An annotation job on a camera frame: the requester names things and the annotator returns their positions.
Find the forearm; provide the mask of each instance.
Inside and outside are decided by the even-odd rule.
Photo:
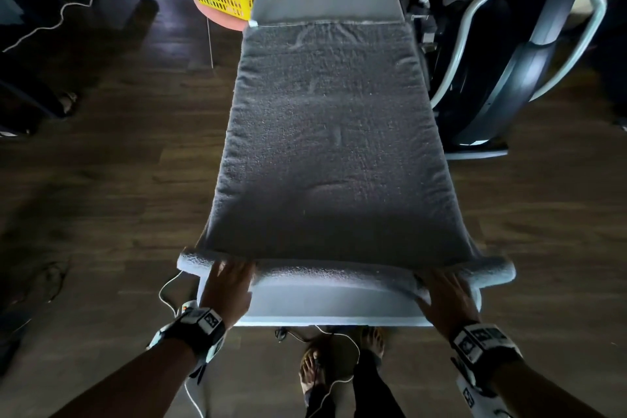
[[[184,342],[164,340],[51,418],[161,418],[195,365],[196,358]]]
[[[596,410],[547,380],[525,362],[499,367],[490,386],[516,418],[603,418]]]

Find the wrist-mounted device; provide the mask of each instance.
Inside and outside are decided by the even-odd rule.
[[[147,348],[165,339],[178,339],[189,345],[198,359],[191,378],[202,378],[204,367],[222,348],[226,327],[222,317],[209,308],[187,308],[174,322],[162,327]]]
[[[498,367],[522,360],[521,351],[494,324],[471,324],[451,339],[455,367],[474,388],[492,395],[490,380]]]

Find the black pants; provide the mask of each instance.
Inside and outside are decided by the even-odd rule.
[[[353,389],[355,390],[355,418],[365,417],[383,417],[386,418],[404,418],[405,415],[396,403],[392,392],[388,386],[383,383],[374,354],[369,350],[362,350],[359,356],[359,362],[353,370]],[[315,413],[313,418],[333,418],[335,417],[335,403],[331,396],[322,404],[320,403],[327,390],[323,385],[316,385],[309,397],[309,406],[305,418],[309,418]]]

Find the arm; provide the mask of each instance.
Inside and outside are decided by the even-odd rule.
[[[462,327],[481,322],[468,285],[454,274],[439,271],[420,274],[429,289],[431,304],[416,298],[425,317],[448,341]],[[498,367],[490,387],[516,418],[603,418],[585,403],[535,372],[523,360]]]
[[[230,329],[250,306],[254,263],[230,261],[211,268],[200,307],[214,309]],[[161,418],[198,363],[183,341],[165,339],[82,393],[51,418]]]

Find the person's left hand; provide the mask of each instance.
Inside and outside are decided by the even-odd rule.
[[[248,292],[248,287],[254,273],[255,263],[252,261],[215,261],[202,292],[200,307],[216,311],[229,330],[250,307],[252,293]]]

